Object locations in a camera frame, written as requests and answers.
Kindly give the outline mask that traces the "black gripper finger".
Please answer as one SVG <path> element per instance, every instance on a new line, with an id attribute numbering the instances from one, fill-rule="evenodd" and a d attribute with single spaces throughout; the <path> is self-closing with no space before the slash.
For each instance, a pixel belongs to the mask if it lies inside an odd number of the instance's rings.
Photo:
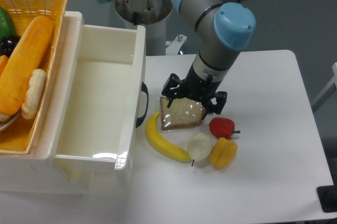
<path id="1" fill-rule="evenodd" d="M 161 94 L 168 100 L 167 106 L 171 106 L 173 100 L 183 98 L 184 80 L 177 74 L 171 73 L 165 82 Z"/>
<path id="2" fill-rule="evenodd" d="M 227 101 L 227 92 L 218 91 L 212 96 L 206 97 L 202 101 L 202 105 L 205 108 L 207 114 L 217 114 L 219 115 Z"/>

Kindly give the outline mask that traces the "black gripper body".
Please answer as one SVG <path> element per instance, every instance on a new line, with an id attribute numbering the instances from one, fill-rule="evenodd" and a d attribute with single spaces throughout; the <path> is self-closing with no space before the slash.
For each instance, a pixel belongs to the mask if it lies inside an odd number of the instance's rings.
<path id="1" fill-rule="evenodd" d="M 221 82 L 214 82 L 213 77 L 214 75 L 209 73 L 206 79 L 203 79 L 191 66 L 180 85 L 177 97 L 188 98 L 202 104 L 212 103 L 212 99 L 214 98 L 216 103 L 222 102 L 222 93 L 216 92 Z"/>

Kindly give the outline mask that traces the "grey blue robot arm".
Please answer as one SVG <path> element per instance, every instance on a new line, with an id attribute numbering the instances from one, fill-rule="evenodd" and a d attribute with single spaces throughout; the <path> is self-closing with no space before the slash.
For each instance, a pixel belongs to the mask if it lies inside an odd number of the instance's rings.
<path id="1" fill-rule="evenodd" d="M 153 25 L 164 21 L 173 9 L 185 18 L 203 40 L 187 76 L 171 74 L 162 95 L 169 102 L 189 98 L 202 103 L 209 114 L 219 114 L 227 93 L 218 91 L 225 75 L 256 28 L 253 13 L 244 0 L 97 0 L 114 1 L 120 18 L 130 25 Z"/>

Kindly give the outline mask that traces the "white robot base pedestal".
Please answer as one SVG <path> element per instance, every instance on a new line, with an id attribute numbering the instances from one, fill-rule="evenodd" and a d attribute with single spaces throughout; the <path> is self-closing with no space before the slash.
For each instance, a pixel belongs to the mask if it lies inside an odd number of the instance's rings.
<path id="1" fill-rule="evenodd" d="M 170 0 L 115 0 L 115 9 L 127 29 L 144 26 L 146 54 L 166 54 L 166 21 L 172 12 Z"/>

